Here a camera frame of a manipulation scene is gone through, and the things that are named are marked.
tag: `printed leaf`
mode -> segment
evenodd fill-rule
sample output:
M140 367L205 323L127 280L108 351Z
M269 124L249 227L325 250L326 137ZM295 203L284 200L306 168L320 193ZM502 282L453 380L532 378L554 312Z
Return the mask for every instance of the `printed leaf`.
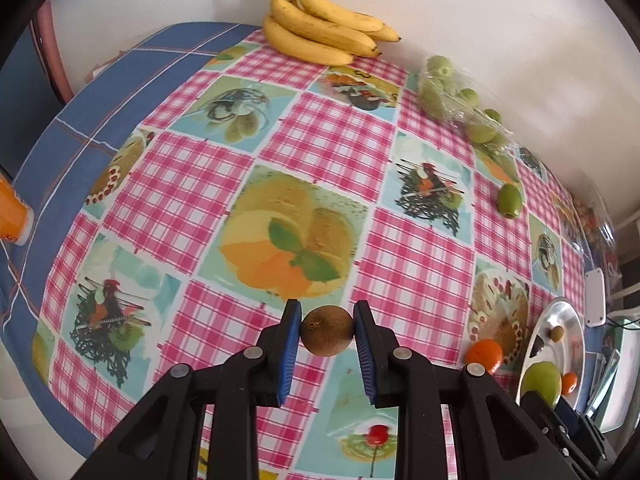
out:
M340 278L340 273L331 262L307 249L296 254L290 263L292 266L302 267L302 273L312 282L330 282Z
M269 222L269 240L278 249L297 253L302 249L302 242L298 234L285 222L277 218Z

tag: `bunch of bananas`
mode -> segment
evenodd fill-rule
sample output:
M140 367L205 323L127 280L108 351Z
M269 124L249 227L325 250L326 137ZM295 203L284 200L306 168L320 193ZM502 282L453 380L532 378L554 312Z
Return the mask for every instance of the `bunch of bananas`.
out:
M382 20L330 0L271 0L264 35L283 54L332 66L350 64L353 56L378 56L376 40L400 41Z

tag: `metal screw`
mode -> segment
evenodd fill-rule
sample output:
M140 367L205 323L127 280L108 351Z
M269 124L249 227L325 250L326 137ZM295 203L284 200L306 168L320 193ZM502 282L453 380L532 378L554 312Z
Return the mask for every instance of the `metal screw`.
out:
M411 354L411 350L405 348L404 346L399 346L398 348L394 349L394 357L396 359L408 359L409 357L411 357Z
M469 363L466 366L466 371L473 377L482 377L484 375L484 367L480 363Z
M249 348L245 348L244 352L242 353L247 359L257 359L263 354L262 348L260 348L259 346L249 346Z
M186 365L184 363L181 363L179 365L174 365L171 367L170 373L172 377L175 377L176 379L184 377L186 374L189 373L189 365Z

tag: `table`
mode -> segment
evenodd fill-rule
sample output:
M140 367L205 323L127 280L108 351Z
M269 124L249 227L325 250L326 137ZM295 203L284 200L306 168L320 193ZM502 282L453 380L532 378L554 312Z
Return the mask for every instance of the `table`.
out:
M571 197L526 149L497 164L431 121L416 92L384 60L312 65L231 23L169 27L80 92L16 178L37 222L0 269L3 341L60 435L88 455L174 363L223 362L293 297L368 300L442 365L493 336L513 392L545 305L582 314ZM495 210L504 182L515 220ZM391 478L396 420L369 406L354 349L301 346L283 408L258 410L262 474ZM391 437L372 466L375 424Z

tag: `printed cherry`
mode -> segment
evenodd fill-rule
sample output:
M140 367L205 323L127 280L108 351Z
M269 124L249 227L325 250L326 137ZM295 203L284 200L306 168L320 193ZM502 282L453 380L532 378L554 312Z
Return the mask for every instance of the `printed cherry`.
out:
M369 428L367 433L367 444L370 446L382 446L389 440L389 427L384 424L376 424Z

